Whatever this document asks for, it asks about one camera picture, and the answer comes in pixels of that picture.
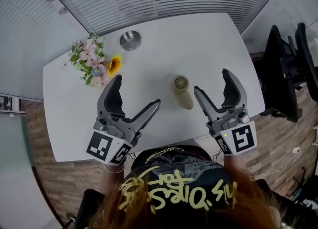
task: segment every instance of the table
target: table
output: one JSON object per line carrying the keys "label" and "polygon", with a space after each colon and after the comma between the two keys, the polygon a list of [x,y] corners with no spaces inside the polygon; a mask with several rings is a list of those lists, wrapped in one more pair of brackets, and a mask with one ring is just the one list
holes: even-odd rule
{"label": "table", "polygon": [[[120,36],[140,33],[134,51],[124,51]],[[208,133],[207,117],[193,94],[199,86],[219,107],[224,101],[222,69],[230,70],[247,92],[249,115],[264,111],[258,78],[246,46],[226,13],[174,16],[140,23],[104,36],[106,55],[121,54],[123,76],[120,93],[126,117],[134,117],[149,102],[161,99],[161,107],[142,131],[132,152],[165,146]],[[48,133],[56,161],[90,159],[84,151],[97,116],[97,100],[103,87],[85,86],[66,53],[44,67],[43,93]],[[175,75],[190,81],[194,101],[191,110],[177,106],[170,86]]]}

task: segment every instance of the brown hair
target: brown hair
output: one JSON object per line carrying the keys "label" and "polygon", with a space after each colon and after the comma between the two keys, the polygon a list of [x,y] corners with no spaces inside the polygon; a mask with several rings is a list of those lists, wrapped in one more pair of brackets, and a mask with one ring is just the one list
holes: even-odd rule
{"label": "brown hair", "polygon": [[[234,167],[227,168],[227,172],[230,178],[238,183],[238,189],[234,191],[235,208],[227,206],[207,212],[200,210],[201,217],[192,215],[191,218],[182,219],[193,220],[195,223],[199,221],[198,228],[277,229],[280,221],[277,221],[273,212],[274,208],[278,209],[275,200],[264,194],[257,183],[251,180],[248,172],[237,170]],[[118,187],[116,186],[105,198],[106,200],[90,222],[90,229],[171,227],[162,217],[151,212],[151,200],[146,183],[138,186],[135,199],[126,207],[126,211],[118,209],[119,205],[125,201],[125,197],[118,191]]]}

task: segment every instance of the metal bowl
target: metal bowl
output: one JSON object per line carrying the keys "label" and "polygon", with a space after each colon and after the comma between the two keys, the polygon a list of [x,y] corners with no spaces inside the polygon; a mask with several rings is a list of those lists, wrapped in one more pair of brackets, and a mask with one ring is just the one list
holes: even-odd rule
{"label": "metal bowl", "polygon": [[137,49],[141,44],[141,36],[137,31],[127,31],[119,39],[121,47],[126,51]]}

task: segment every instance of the beige portable fan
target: beige portable fan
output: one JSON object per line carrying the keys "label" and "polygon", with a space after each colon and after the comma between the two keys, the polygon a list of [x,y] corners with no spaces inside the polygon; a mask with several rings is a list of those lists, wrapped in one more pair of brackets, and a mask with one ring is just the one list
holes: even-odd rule
{"label": "beige portable fan", "polygon": [[192,109],[194,104],[190,93],[188,92],[189,80],[185,76],[177,76],[172,82],[172,91],[178,105],[181,108]]}

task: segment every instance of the fan grille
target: fan grille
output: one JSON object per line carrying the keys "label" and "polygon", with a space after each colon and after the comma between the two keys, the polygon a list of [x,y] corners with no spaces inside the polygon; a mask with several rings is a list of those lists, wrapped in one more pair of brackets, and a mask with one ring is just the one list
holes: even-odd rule
{"label": "fan grille", "polygon": [[174,80],[174,86],[177,89],[183,90],[186,89],[188,87],[188,80],[186,77],[184,76],[178,76],[175,80]]}

